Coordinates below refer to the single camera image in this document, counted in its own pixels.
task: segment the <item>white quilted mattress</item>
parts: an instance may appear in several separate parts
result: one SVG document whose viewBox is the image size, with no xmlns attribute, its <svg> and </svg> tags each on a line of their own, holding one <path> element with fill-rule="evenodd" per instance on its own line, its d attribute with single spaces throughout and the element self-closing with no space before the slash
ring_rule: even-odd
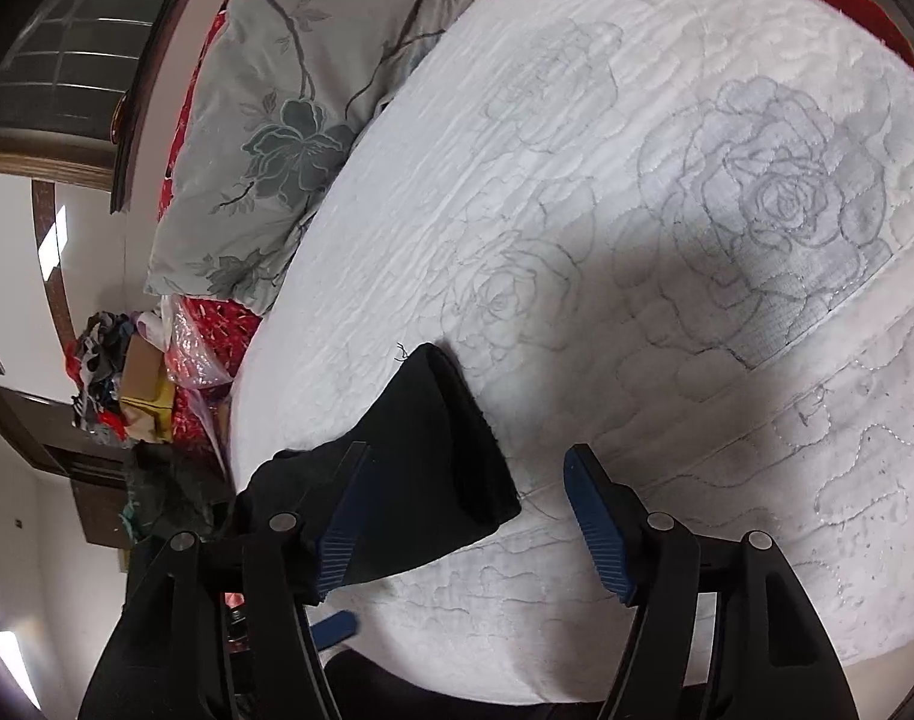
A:
<svg viewBox="0 0 914 720">
<path fill-rule="evenodd" d="M 631 613 L 567 505 L 574 442 L 700 533 L 772 533 L 844 662 L 914 637 L 914 74 L 820 1 L 477 1 L 293 260 L 236 383 L 238 484 L 350 428 L 422 341 L 524 511 L 331 594 L 379 664 L 606 694 Z"/>
</svg>

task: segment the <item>pillow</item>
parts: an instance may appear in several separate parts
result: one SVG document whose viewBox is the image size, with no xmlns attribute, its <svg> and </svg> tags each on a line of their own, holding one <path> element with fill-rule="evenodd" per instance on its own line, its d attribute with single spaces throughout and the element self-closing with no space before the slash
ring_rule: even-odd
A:
<svg viewBox="0 0 914 720">
<path fill-rule="evenodd" d="M 263 314 L 359 133 L 473 0 L 230 0 L 146 289 Z"/>
</svg>

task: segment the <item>blue gripper pad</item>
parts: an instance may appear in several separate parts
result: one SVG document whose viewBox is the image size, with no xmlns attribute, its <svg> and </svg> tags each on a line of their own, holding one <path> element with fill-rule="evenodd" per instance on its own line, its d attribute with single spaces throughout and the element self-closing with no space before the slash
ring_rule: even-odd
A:
<svg viewBox="0 0 914 720">
<path fill-rule="evenodd" d="M 380 497 L 378 489 L 377 462 L 368 449 L 357 461 L 326 531 L 316 540 L 316 555 L 320 561 L 316 593 L 321 599 L 343 584 L 357 538 Z"/>
<path fill-rule="evenodd" d="M 604 587 L 626 604 L 636 589 L 627 573 L 624 538 L 607 512 L 607 505 L 594 485 L 580 456 L 570 449 L 564 457 L 564 490 L 577 516 L 583 540 L 590 550 Z"/>
<path fill-rule="evenodd" d="M 356 635 L 356 632 L 357 615 L 352 611 L 338 611 L 310 626 L 310 635 L 313 637 L 317 652 L 337 646 Z"/>
</svg>

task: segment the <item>pile of clothes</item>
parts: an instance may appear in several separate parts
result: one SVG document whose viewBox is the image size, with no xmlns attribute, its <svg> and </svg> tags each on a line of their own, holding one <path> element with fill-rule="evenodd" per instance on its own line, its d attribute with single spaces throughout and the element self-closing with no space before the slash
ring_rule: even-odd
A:
<svg viewBox="0 0 914 720">
<path fill-rule="evenodd" d="M 64 350 L 67 375 L 76 382 L 74 425 L 103 445 L 132 446 L 119 405 L 119 380 L 136 326 L 126 314 L 101 311 Z"/>
</svg>

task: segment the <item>window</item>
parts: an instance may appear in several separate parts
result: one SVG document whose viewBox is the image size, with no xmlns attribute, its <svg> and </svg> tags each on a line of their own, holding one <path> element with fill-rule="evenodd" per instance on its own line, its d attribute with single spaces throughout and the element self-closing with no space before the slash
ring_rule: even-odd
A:
<svg viewBox="0 0 914 720">
<path fill-rule="evenodd" d="M 0 67 L 0 133 L 58 133 L 109 148 L 114 110 L 162 2 L 57 1 Z"/>
</svg>

